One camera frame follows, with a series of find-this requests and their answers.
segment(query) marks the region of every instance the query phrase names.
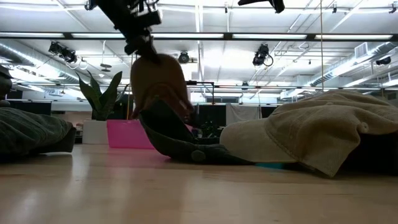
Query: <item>spotlight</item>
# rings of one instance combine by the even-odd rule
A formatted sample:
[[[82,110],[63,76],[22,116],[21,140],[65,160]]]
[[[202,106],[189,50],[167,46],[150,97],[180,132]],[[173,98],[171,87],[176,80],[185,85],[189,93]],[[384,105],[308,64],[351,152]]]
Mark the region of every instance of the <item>spotlight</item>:
[[[272,62],[269,65],[265,64],[266,58],[270,57]],[[254,58],[253,58],[253,65],[254,66],[271,66],[274,63],[274,59],[269,55],[269,48],[267,44],[261,44],[259,47],[259,50],[256,52]]]
[[[389,11],[389,14],[393,14],[394,12],[397,11],[397,7],[396,7],[396,1],[394,1],[394,3],[391,4],[391,11]]]
[[[64,59],[67,63],[76,63],[77,57],[74,50],[62,49],[60,58]]]
[[[386,57],[384,59],[376,61],[376,65],[388,65],[390,63],[391,63],[391,57]]]
[[[50,52],[51,54],[57,55],[57,54],[60,54],[60,53],[61,53],[62,49],[63,49],[63,47],[62,47],[61,45],[59,45],[58,43],[56,43],[56,42],[51,42],[49,52]]]
[[[332,14],[337,12],[337,2],[333,3],[333,12],[331,12]]]
[[[67,63],[77,62],[76,52],[74,50],[68,50],[66,47],[62,47],[57,42],[51,42],[49,52],[54,55],[59,55],[59,57],[64,59]]]
[[[189,62],[188,52],[182,51],[180,56],[178,57],[178,62],[180,62],[180,63],[188,63]]]
[[[242,82],[242,86],[249,86],[249,84],[248,84],[247,81],[245,81],[245,82]]]

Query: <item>ceiling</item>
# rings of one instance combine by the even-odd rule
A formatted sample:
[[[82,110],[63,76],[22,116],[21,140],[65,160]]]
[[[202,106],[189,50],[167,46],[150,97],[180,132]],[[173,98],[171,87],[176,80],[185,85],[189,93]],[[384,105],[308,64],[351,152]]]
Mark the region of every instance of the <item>ceiling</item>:
[[[347,34],[397,34],[398,12],[389,14],[390,0],[339,0],[337,12],[332,13],[335,0],[323,0],[321,24],[320,1],[284,0],[286,10],[275,14],[268,2],[238,6],[238,0],[160,0],[163,22],[154,26],[154,32],[257,32],[257,33],[347,33]],[[229,13],[224,13],[225,2]],[[84,10],[83,0],[0,0],[0,30],[21,32],[114,32],[111,21],[97,8]],[[203,5],[203,20],[197,26],[195,5]],[[51,40],[15,40],[33,51],[51,56],[48,52]],[[123,71],[123,78],[129,78],[131,57],[124,53],[125,42],[107,40],[104,58],[103,41],[59,40],[69,49],[83,57],[92,73],[102,73],[100,63],[112,65],[111,72],[103,78],[106,83],[117,72]],[[255,51],[260,44],[268,44],[274,64],[266,69],[252,64]],[[311,77],[345,57],[354,53],[362,42],[281,42],[278,41],[219,41],[204,40],[204,81],[220,85],[241,84],[250,81],[252,85],[299,85],[298,77]],[[178,55],[186,50],[189,56],[198,57],[198,43],[195,40],[156,40],[155,48],[160,53]],[[392,57],[391,65],[398,64]],[[375,66],[374,71],[388,66]],[[183,65],[186,77],[199,80],[197,64]],[[352,82],[371,74],[370,63],[344,73],[338,79]],[[333,82],[343,86],[343,82]]]

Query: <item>beige baseball cap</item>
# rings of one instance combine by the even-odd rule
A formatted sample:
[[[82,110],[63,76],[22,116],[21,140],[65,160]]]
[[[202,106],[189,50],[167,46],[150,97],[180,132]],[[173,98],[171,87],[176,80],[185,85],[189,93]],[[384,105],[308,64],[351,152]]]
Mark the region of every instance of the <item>beige baseball cap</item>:
[[[333,177],[360,134],[398,132],[398,108],[354,91],[328,91],[224,128],[220,144],[253,162],[301,162]]]

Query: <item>ceiling duct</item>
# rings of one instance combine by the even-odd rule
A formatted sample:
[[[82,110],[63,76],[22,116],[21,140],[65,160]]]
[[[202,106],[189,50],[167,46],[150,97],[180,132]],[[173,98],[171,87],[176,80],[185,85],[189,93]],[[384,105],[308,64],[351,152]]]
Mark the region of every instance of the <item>ceiling duct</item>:
[[[27,60],[24,57],[21,57],[15,51],[11,50],[6,45],[0,44],[0,57],[4,58],[7,64],[13,65],[26,65],[26,66],[34,66],[34,64]]]
[[[8,62],[11,65],[20,65],[27,67],[43,67],[43,65],[48,65],[54,73],[57,73],[58,77],[62,77],[63,74],[70,77],[68,82],[78,83],[78,77],[75,72],[67,67],[64,63],[60,63],[50,57],[32,49],[18,41],[15,40],[0,40],[0,56],[8,58]],[[81,75],[85,82],[90,80],[85,76]]]
[[[329,66],[323,71],[323,75],[322,72],[315,74],[311,78],[311,81],[306,83],[304,86],[317,86],[325,81],[351,71],[364,62],[378,60],[396,47],[398,47],[398,42],[385,42],[383,44],[377,42],[363,43],[355,48],[355,53]],[[303,92],[301,89],[289,90],[282,92],[280,97],[290,98],[301,92]]]

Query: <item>desk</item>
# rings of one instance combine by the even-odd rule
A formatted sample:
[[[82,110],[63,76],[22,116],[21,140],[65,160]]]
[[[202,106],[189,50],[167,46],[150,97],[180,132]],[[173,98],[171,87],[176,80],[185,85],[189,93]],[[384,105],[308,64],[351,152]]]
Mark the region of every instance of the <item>desk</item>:
[[[199,166],[75,146],[0,165],[0,223],[398,223],[398,178]]]

